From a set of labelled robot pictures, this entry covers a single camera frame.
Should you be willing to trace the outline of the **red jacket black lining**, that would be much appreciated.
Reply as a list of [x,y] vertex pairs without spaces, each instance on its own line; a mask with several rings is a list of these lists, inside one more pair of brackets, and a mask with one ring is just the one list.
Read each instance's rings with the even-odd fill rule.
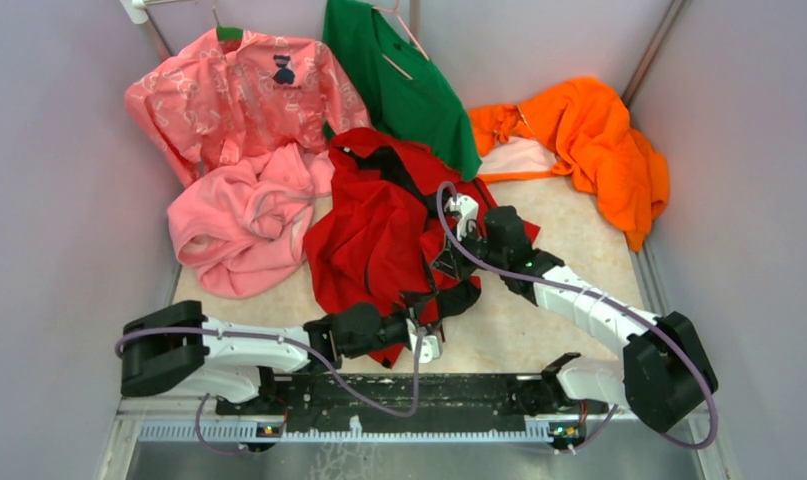
[[303,240],[320,307],[333,314],[369,303],[381,315],[414,307],[423,325],[472,308],[479,277],[430,266],[445,243],[435,194],[449,181],[486,212],[497,204],[486,184],[462,180],[424,145],[366,127],[334,136],[329,159],[332,208]]

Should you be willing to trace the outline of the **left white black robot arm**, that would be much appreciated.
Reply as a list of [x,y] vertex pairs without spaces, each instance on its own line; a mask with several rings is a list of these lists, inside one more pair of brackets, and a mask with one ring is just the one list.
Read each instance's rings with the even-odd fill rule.
[[121,361],[122,396],[167,394],[220,397],[256,414],[271,411],[276,373],[329,373],[336,381],[345,359],[392,347],[413,353],[420,367],[442,354],[442,335],[419,323],[412,309],[383,316],[359,303],[295,327],[225,322],[182,301],[126,324],[114,350]]

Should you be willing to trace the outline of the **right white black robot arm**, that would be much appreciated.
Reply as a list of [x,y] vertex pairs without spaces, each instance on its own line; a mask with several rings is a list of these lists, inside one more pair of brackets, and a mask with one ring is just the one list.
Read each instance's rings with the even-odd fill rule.
[[548,365],[541,374],[548,408],[567,412],[581,401],[618,405],[661,434],[701,405],[717,418],[718,380],[688,317],[632,307],[585,281],[533,246],[511,206],[483,218],[478,213],[478,203],[466,195],[440,206],[445,241],[434,268],[457,279],[489,271],[510,292],[571,321],[615,356],[595,360],[569,352]]

